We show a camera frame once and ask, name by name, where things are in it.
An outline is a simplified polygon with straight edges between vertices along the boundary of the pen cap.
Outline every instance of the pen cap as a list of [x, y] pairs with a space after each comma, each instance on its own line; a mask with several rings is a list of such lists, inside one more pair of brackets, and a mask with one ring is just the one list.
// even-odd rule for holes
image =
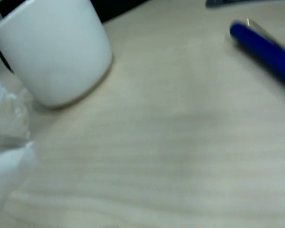
[[285, 51], [281, 47], [271, 43], [240, 22], [231, 25], [230, 34], [285, 82]]

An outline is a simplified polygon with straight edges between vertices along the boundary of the wood grain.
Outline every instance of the wood grain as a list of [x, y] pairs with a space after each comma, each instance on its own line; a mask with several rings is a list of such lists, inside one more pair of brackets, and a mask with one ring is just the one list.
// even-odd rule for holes
[[285, 1], [204, 4], [107, 23], [115, 63], [80, 103], [27, 97], [41, 163], [0, 228], [285, 228], [285, 86], [228, 34], [251, 17], [285, 42]]

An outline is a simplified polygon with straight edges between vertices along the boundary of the crumpled plastic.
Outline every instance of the crumpled plastic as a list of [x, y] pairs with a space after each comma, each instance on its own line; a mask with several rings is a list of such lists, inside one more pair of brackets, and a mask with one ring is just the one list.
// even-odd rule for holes
[[37, 166], [29, 136], [26, 107], [0, 84], [0, 212], [9, 194]]

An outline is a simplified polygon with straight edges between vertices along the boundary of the wooden desk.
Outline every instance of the wooden desk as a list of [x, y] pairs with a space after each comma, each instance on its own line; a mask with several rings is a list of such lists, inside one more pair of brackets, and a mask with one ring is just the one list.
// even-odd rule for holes
[[0, 228], [285, 228], [285, 87], [231, 42], [246, 17], [285, 42], [285, 1], [154, 0], [106, 24], [97, 90], [26, 98], [41, 162]]

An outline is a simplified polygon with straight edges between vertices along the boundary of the pen clip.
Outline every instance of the pen clip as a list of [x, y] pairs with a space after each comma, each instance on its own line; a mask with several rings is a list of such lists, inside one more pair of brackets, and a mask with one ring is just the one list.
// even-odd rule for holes
[[254, 28], [258, 33], [260, 33], [263, 37], [268, 39], [271, 43], [279, 46], [281, 49], [285, 51], [285, 44], [281, 44], [279, 41], [276, 40], [275, 37], [270, 35], [265, 29], [263, 29], [258, 23], [254, 20], [247, 18], [245, 20], [245, 25], [250, 28]]

